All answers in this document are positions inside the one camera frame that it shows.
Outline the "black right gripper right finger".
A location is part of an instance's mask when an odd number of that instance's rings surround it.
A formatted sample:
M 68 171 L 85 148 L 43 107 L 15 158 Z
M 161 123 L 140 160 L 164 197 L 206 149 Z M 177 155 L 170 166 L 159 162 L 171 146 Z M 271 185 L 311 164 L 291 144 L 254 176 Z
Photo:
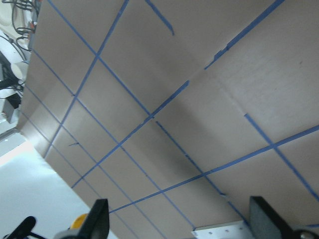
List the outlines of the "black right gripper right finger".
M 249 201 L 250 230 L 256 239 L 289 239 L 292 228 L 261 196 Z

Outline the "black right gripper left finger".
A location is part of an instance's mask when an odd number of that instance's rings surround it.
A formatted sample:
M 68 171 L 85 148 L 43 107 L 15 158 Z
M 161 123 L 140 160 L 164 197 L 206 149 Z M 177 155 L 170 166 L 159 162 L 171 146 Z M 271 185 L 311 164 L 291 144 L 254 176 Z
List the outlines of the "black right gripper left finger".
M 77 239 L 106 239 L 110 231 L 109 205 L 107 199 L 95 201 L 87 218 L 76 235 Z

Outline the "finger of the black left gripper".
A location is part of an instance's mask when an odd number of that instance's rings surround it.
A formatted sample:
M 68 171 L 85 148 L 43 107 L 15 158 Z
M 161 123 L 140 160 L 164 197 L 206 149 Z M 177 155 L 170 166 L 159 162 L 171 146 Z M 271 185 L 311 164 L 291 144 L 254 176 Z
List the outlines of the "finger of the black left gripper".
M 5 235 L 4 239 L 25 239 L 32 235 L 32 230 L 36 225 L 36 218 L 26 217 L 10 234 Z

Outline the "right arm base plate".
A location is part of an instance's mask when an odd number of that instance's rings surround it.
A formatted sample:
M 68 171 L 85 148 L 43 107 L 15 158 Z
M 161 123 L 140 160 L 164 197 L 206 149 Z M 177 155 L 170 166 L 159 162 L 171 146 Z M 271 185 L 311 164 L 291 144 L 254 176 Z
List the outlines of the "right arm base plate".
M 235 221 L 195 228 L 192 232 L 196 239 L 253 239 L 244 221 Z

